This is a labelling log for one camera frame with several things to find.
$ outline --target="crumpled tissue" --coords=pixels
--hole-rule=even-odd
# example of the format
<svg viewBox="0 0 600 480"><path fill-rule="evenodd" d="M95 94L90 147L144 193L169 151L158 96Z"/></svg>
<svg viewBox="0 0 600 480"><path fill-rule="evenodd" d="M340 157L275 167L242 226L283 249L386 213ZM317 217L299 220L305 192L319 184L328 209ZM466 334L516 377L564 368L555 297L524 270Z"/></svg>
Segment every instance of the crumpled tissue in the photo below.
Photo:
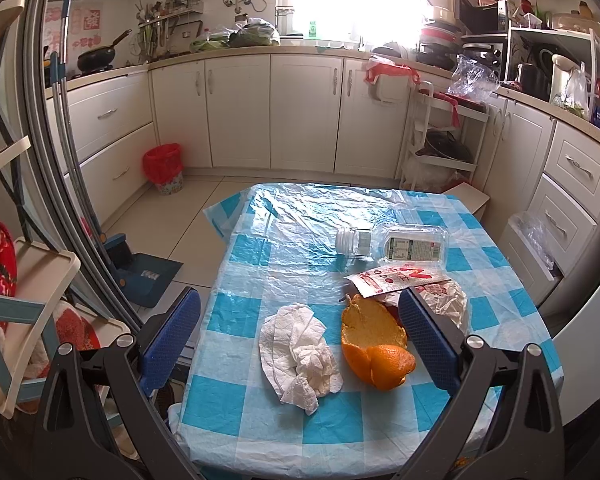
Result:
<svg viewBox="0 0 600 480"><path fill-rule="evenodd" d="M318 397L342 387L333 352L322 337L326 327L305 304L282 306L264 320L259 351L262 370L280 402L288 402L311 415Z"/></svg>

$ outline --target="countertop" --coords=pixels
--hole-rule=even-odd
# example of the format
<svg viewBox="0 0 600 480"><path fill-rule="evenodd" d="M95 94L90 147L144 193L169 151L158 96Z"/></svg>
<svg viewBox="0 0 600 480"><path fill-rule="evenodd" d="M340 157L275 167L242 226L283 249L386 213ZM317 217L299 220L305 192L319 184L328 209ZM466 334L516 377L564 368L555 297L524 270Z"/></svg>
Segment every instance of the countertop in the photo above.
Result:
<svg viewBox="0 0 600 480"><path fill-rule="evenodd" d="M206 52L198 52L196 54L184 54L178 57L172 57L162 61L156 61L154 63L145 63L143 65L128 66L124 68L118 68L109 70L107 72L100 72L98 74L89 75L73 79L67 83L67 90L74 90L82 86L90 85L99 81L104 81L113 77L120 77L130 75L133 73L147 72L148 70L155 70L157 68L163 68L166 66L176 65L180 63L187 63L192 61L200 61L203 59L213 59L215 57L229 57L229 56L249 56L252 54L304 54L304 55L321 55L321 56L336 56L345 57L352 59L369 59L370 54L368 52L359 52L357 50L346 50L343 48L328 48L321 46L248 46L243 48L227 48L223 50L210 50ZM389 58L395 62L404 63L416 70L422 75L431 74L438 77L449 79L452 75L451 72L437 68L435 66L429 66L416 61L405 61L400 58ZM545 101L531 97L530 95L516 92L507 88L499 88L497 94L503 97L515 99L525 105L536 108L544 113L547 113L558 120L570 124L577 130L580 130L586 136L591 137L600 143L600 129L593 124L589 123L584 119L576 117L562 108L558 108ZM46 89L46 98L52 96L51 89Z"/></svg>

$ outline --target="table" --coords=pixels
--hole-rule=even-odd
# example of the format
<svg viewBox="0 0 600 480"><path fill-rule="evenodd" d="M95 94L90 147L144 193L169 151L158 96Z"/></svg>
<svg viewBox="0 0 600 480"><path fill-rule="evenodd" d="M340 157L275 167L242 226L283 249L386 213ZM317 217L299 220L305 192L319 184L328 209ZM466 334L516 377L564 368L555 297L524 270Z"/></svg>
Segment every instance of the table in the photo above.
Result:
<svg viewBox="0 0 600 480"><path fill-rule="evenodd" d="M259 478L366 478L396 471L426 436L448 395L416 355L402 386L380 392L353 375L341 354L345 276L375 266L336 254L338 227L376 222L449 229L446 271L470 300L472 333L496 348L537 342L557 386L554 345L520 280L489 235L454 197L401 190L260 184L208 208L227 240L181 405L171 430L190 459L208 470ZM312 415L281 404L261 369L257 337L267 316L308 304L327 330L344 379ZM477 440L497 402L491 388Z"/></svg>

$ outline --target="hanging trash bin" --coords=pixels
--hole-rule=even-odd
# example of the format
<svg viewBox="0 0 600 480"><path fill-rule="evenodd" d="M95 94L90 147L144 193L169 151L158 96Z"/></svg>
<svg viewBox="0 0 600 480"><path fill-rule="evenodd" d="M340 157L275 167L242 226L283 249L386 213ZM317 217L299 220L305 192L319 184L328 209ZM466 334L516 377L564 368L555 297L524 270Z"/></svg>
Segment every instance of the hanging trash bin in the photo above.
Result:
<svg viewBox="0 0 600 480"><path fill-rule="evenodd" d="M184 180L179 144L162 144L148 150L142 157L142 168L161 195L170 195L182 189Z"/></svg>

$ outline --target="microwave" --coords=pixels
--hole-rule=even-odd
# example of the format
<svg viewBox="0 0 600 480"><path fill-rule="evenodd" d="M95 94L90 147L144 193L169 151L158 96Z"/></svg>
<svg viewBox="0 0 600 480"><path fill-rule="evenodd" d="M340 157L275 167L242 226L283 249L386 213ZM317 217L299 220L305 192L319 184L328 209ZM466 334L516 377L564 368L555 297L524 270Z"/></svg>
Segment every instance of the microwave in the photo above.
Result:
<svg viewBox="0 0 600 480"><path fill-rule="evenodd" d="M457 22L467 28L469 34L502 34L509 32L509 0L499 0L490 6L474 6L469 0L455 0L454 14Z"/></svg>

